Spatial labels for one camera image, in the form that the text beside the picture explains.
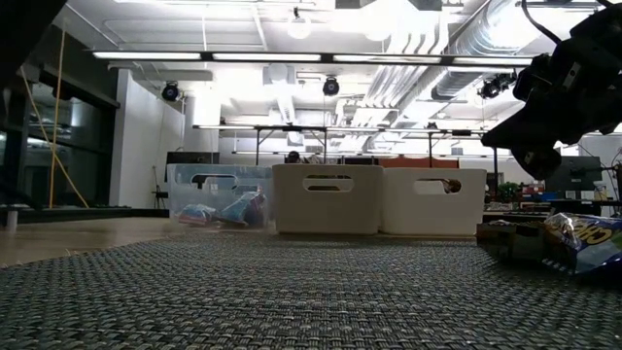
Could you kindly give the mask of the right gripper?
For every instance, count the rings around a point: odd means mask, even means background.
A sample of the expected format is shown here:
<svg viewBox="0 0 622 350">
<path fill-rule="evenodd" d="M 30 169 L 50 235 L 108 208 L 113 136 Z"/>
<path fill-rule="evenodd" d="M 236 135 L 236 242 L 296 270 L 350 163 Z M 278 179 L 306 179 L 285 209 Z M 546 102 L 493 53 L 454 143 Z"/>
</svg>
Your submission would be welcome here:
<svg viewBox="0 0 622 350">
<path fill-rule="evenodd" d="M 609 134 L 622 123 L 622 4 L 605 4 L 575 25 L 562 40 L 535 24 L 555 43 L 551 55 L 554 88 L 487 131 L 486 147 L 510 149 L 538 180 L 561 164 L 554 145 L 575 144 L 586 133 Z"/>
</svg>

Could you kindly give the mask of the blue chip bag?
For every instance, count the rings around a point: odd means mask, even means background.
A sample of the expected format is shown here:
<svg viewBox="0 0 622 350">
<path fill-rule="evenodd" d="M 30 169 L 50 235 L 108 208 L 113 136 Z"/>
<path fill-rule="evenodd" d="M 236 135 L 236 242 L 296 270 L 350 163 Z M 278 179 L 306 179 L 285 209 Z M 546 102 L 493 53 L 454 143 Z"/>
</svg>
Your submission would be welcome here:
<svg viewBox="0 0 622 350">
<path fill-rule="evenodd" d="M 543 223 L 547 263 L 574 275 L 622 273 L 622 219 L 558 213 Z"/>
</svg>

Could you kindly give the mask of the black computer monitor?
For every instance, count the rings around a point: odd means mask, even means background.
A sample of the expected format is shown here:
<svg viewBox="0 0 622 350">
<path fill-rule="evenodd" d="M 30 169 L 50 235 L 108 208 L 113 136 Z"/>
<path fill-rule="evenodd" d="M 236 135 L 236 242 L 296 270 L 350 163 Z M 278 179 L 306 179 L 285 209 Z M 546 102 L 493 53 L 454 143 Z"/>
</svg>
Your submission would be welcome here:
<svg viewBox="0 0 622 350">
<path fill-rule="evenodd" d="M 562 156 L 560 166 L 544 180 L 548 192 L 592 191 L 594 183 L 602 180 L 598 157 Z"/>
</svg>

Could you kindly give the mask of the orange partition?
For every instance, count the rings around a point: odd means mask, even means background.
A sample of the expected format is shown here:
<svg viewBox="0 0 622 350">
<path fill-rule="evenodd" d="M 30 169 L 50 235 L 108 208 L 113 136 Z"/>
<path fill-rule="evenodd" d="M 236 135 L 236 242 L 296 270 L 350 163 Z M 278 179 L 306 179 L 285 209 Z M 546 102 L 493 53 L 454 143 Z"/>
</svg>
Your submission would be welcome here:
<svg viewBox="0 0 622 350">
<path fill-rule="evenodd" d="M 412 167 L 412 168 L 459 168 L 457 159 L 442 159 L 435 157 L 390 157 L 380 158 L 379 164 L 385 168 Z"/>
</svg>

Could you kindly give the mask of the white plastic bin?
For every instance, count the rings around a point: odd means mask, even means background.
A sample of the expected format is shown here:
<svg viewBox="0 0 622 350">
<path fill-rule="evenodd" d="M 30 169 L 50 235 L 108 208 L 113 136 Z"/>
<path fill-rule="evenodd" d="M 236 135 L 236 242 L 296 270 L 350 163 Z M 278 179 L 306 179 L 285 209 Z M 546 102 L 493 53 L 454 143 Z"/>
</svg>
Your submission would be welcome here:
<svg viewBox="0 0 622 350">
<path fill-rule="evenodd" d="M 468 237 L 482 222 L 487 171 L 456 168 L 384 170 L 384 233 Z"/>
</svg>

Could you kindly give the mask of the grey plastic bin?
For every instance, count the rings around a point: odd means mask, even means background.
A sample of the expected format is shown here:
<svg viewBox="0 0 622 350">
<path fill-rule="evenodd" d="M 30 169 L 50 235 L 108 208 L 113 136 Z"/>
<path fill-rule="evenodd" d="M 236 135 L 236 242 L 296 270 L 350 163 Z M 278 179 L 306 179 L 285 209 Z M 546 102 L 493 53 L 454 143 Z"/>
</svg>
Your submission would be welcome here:
<svg viewBox="0 0 622 350">
<path fill-rule="evenodd" d="M 383 172 L 379 165 L 274 165 L 276 230 L 376 233 L 381 221 Z"/>
</svg>

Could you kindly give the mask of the round ceiling lamp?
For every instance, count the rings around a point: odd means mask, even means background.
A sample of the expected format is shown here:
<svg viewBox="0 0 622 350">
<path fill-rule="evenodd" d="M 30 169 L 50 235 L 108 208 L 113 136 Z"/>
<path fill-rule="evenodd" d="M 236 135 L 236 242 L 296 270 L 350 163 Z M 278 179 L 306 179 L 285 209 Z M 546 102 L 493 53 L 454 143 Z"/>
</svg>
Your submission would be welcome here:
<svg viewBox="0 0 622 350">
<path fill-rule="evenodd" d="M 293 14 L 288 20 L 287 33 L 294 39 L 305 39 L 311 33 L 311 24 L 311 19 L 303 14 L 298 7 L 294 7 Z"/>
</svg>

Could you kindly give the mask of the clear plastic bin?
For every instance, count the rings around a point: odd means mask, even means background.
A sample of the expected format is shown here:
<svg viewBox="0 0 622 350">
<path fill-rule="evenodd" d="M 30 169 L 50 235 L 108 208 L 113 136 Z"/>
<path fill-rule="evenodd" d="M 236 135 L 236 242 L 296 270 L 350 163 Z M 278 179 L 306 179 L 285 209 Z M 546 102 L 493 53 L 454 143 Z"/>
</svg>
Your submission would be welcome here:
<svg viewBox="0 0 622 350">
<path fill-rule="evenodd" d="M 219 219 L 212 226 L 265 228 L 272 219 L 272 169 L 265 166 L 230 164 L 169 164 L 167 166 L 169 216 L 177 216 L 188 204 L 204 204 L 220 211 L 246 192 L 260 192 L 267 197 L 264 227 L 244 227 Z"/>
</svg>

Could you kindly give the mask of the grey woven placemat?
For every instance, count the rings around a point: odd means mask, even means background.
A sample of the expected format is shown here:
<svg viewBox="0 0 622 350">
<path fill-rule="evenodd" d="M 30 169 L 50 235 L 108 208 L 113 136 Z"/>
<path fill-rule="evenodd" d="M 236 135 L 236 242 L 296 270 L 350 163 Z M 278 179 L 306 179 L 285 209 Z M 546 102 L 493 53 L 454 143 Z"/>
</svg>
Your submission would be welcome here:
<svg viewBox="0 0 622 350">
<path fill-rule="evenodd" d="M 622 290 L 475 244 L 197 233 L 0 268 L 0 350 L 622 350 Z"/>
</svg>

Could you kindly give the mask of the black flat screen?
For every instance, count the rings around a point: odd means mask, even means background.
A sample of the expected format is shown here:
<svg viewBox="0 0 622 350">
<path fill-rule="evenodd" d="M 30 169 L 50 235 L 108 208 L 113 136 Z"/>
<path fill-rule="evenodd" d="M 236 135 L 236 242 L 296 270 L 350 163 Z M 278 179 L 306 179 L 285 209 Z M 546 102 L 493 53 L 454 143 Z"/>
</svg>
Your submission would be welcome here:
<svg viewBox="0 0 622 350">
<path fill-rule="evenodd" d="M 168 152 L 167 164 L 219 164 L 220 154 L 210 152 Z"/>
</svg>

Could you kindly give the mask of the overhead light bar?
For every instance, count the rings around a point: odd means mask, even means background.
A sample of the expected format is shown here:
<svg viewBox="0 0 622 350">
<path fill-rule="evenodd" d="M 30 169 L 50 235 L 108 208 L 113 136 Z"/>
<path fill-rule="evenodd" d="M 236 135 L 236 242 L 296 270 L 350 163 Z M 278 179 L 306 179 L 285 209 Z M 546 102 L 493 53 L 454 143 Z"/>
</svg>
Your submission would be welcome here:
<svg viewBox="0 0 622 350">
<path fill-rule="evenodd" d="M 109 61 L 222 62 L 222 63 L 313 63 L 360 65 L 422 65 L 446 67 L 527 67 L 530 56 L 384 54 L 384 53 L 299 53 L 299 52 L 92 52 Z"/>
</svg>

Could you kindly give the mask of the black background table frame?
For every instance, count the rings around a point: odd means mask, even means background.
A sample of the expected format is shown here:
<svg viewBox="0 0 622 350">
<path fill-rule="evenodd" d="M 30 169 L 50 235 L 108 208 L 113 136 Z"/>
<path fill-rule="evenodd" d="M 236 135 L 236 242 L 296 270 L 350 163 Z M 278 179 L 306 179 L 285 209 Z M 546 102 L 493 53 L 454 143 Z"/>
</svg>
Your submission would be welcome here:
<svg viewBox="0 0 622 350">
<path fill-rule="evenodd" d="M 294 124 L 278 124 L 278 125 L 250 125 L 250 124 L 219 124 L 219 125 L 202 125 L 194 124 L 193 129 L 213 129 L 213 130 L 254 130 L 257 133 L 257 137 L 264 130 L 280 130 L 283 132 L 322 132 L 324 138 L 321 139 L 323 144 L 326 144 L 328 135 L 331 132 L 343 132 L 343 133 L 396 133 L 396 134 L 423 134 L 428 140 L 428 159 L 429 166 L 432 166 L 432 154 L 433 144 L 432 139 L 435 134 L 447 137 L 470 137 L 477 136 L 481 138 L 484 134 L 484 130 L 471 130 L 471 129 L 436 129 L 436 128 L 387 128 L 387 127 L 338 127 L 338 126 L 314 126 L 314 125 L 294 125 Z"/>
</svg>

